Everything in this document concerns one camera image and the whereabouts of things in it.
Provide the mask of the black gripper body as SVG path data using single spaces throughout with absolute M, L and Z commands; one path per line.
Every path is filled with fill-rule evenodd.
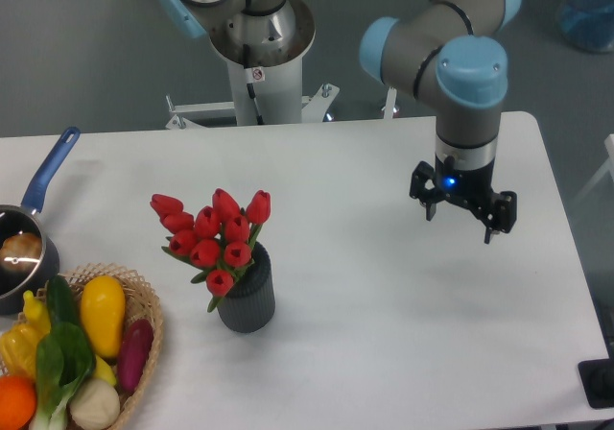
M 517 220 L 517 194 L 496 192 L 491 185 L 494 161 L 474 170 L 460 169 L 447 155 L 432 166 L 420 161 L 412 173 L 409 195 L 424 207 L 425 202 L 447 202 L 468 210 L 484 227 L 510 233 Z

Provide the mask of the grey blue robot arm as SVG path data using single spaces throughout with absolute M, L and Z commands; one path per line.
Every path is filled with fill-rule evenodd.
M 237 123 L 300 123 L 302 59 L 315 37 L 301 0 L 158 0 L 187 36 L 208 36 L 227 65 Z M 491 180 L 508 58 L 494 39 L 521 0 L 429 0 L 412 21 L 375 20 L 359 61 L 373 79 L 412 95 L 436 115 L 436 160 L 413 170 L 410 196 L 428 216 L 447 202 L 470 211 L 487 234 L 508 233 L 517 196 Z

